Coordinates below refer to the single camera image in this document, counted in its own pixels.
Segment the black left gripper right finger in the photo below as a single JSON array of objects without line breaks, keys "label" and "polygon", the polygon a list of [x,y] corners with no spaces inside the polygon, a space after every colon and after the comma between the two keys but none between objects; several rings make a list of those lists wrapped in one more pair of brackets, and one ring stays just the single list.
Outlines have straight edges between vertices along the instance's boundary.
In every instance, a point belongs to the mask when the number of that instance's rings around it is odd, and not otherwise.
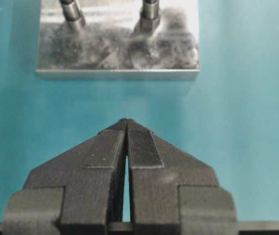
[{"label": "black left gripper right finger", "polygon": [[209,165],[127,123],[131,220],[137,235],[235,235],[232,195]]}]

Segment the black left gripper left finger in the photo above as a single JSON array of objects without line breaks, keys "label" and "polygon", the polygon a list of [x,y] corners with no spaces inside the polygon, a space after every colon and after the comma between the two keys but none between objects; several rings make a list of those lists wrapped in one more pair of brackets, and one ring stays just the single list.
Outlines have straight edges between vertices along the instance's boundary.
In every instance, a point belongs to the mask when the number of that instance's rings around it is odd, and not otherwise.
[{"label": "black left gripper left finger", "polygon": [[105,235],[122,219],[127,121],[30,171],[4,214],[6,235]]}]

